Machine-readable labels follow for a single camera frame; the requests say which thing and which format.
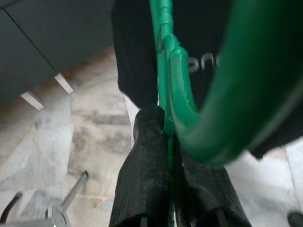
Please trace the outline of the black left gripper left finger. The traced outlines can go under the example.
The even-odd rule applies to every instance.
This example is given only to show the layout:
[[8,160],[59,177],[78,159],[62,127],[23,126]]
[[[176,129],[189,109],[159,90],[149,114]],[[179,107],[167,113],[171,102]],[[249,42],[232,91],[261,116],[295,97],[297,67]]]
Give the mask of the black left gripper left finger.
[[169,165],[164,110],[142,108],[134,121],[134,145],[116,183],[108,227],[168,227]]

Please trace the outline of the black T-shirt forenax print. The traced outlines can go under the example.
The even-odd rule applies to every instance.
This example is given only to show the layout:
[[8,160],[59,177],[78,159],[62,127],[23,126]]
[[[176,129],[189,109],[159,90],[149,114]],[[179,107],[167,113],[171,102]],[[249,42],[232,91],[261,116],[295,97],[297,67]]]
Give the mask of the black T-shirt forenax print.
[[[209,91],[224,40],[233,0],[172,0],[174,34],[188,52],[195,105]],[[131,123],[141,108],[158,103],[155,42],[149,0],[114,0],[112,27],[118,87]],[[278,130],[252,151],[268,151],[303,137],[303,100]]]

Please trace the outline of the green plastic hanger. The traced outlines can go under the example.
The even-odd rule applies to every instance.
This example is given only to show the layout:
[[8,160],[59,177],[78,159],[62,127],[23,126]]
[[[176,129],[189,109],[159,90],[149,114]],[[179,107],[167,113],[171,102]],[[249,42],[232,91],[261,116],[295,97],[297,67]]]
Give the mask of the green plastic hanger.
[[176,140],[219,167],[264,142],[303,98],[303,0],[234,0],[219,66],[200,109],[188,53],[173,32],[172,0],[150,0],[159,104],[169,167]]

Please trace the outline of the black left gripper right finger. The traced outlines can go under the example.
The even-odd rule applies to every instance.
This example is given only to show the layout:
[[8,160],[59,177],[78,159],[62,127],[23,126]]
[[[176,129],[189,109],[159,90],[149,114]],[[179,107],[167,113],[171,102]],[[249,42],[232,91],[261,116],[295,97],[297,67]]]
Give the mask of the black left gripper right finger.
[[252,227],[226,169],[175,157],[177,227]]

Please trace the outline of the black low TV cabinet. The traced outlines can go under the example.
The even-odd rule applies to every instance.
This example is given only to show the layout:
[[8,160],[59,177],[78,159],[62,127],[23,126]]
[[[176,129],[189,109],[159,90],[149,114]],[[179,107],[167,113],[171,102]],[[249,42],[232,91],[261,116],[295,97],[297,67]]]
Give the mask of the black low TV cabinet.
[[0,0],[0,106],[112,45],[113,0]]

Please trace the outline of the steel clothes rack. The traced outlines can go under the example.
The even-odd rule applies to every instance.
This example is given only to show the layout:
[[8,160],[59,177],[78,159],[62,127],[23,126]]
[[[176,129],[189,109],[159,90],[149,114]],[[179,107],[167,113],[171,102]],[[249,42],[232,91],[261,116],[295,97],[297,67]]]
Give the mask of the steel clothes rack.
[[77,180],[72,189],[65,196],[59,205],[54,205],[46,209],[44,219],[35,219],[29,221],[19,221],[0,224],[0,227],[71,227],[67,209],[76,197],[80,188],[85,184],[89,177],[88,172],[85,170],[81,173],[80,178]]

